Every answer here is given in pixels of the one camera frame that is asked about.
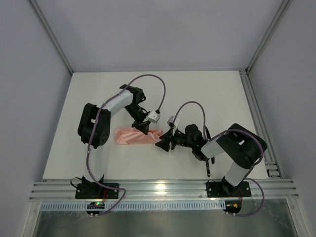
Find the black handled knife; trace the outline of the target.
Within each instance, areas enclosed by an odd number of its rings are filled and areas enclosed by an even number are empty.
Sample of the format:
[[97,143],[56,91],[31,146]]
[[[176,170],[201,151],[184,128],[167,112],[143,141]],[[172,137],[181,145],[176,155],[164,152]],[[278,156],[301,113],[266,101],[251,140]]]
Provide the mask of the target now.
[[[206,140],[209,141],[211,139],[211,135],[207,126],[205,127]],[[211,158],[211,163],[215,164],[215,157]]]

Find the black handled fork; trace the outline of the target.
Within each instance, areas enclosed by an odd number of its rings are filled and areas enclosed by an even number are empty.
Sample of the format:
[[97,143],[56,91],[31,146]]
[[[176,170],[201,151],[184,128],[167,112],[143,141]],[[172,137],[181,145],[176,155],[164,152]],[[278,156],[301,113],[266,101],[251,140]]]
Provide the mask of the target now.
[[205,162],[205,165],[206,165],[206,173],[207,173],[207,177],[210,177],[210,167],[209,167],[209,161],[207,160]]

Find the pink cloth napkin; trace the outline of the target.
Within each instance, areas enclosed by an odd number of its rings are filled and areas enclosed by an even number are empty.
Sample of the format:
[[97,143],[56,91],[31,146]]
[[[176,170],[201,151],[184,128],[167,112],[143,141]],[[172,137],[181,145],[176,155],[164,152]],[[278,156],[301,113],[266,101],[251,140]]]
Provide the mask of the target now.
[[114,130],[114,139],[117,145],[147,145],[160,141],[163,131],[159,129],[149,130],[145,135],[136,128],[118,127]]

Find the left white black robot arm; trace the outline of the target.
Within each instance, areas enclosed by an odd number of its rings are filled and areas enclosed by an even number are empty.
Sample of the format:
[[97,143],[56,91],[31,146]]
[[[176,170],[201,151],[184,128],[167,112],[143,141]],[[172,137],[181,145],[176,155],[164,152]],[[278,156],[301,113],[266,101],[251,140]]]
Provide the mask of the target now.
[[143,90],[126,84],[120,89],[121,91],[99,107],[90,103],[84,106],[78,127],[81,141],[87,144],[86,173],[81,178],[81,192],[84,189],[98,192],[102,188],[99,184],[103,182],[103,175],[94,176],[89,162],[91,158],[95,158],[98,162],[102,160],[100,150],[110,136],[111,118],[116,113],[126,109],[134,119],[132,127],[145,135],[148,134],[150,122],[146,117],[149,112],[139,106],[146,100]]

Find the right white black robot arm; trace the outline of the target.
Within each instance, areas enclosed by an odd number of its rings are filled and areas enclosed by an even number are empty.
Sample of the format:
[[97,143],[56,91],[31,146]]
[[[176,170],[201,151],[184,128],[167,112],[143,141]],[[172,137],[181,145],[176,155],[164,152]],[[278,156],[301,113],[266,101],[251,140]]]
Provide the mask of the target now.
[[232,159],[233,163],[222,180],[208,186],[209,197],[237,197],[246,194],[244,180],[262,160],[267,149],[263,139],[237,123],[213,138],[208,130],[204,138],[195,124],[186,126],[185,132],[181,132],[174,124],[169,126],[170,129],[155,143],[155,146],[164,151],[174,150],[176,146],[190,148],[193,156],[205,163],[215,163],[215,156],[223,153]]

